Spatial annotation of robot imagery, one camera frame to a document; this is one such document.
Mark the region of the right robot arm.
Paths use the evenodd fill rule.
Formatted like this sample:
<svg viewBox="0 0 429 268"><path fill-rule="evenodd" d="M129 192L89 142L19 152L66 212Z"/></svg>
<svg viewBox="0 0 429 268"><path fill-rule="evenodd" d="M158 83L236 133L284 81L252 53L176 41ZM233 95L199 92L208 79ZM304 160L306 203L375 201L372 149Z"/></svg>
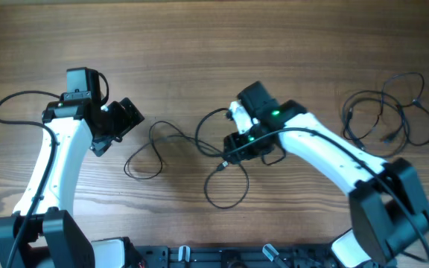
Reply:
<svg viewBox="0 0 429 268"><path fill-rule="evenodd" d="M331 245L345 267L388 264L425 243L429 202L416 169L405 159L388 162L352 146L294 100L279 103L257 81L230 103L236 132L224 139L232 164L269 153L277 144L330 179L349 199L352 227Z"/></svg>

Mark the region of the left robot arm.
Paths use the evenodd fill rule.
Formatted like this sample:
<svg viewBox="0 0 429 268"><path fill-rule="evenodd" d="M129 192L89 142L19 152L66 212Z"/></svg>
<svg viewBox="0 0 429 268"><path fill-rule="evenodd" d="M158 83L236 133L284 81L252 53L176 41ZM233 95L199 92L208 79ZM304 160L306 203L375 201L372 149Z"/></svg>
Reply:
<svg viewBox="0 0 429 268"><path fill-rule="evenodd" d="M105 76L87 67L66 72L67 90L48 103L39 156L9 217L0 217L2 267L146 267L128 237L89 241L73 218L74 193L87 152L102 156L143 122L129 98L109 102Z"/></svg>

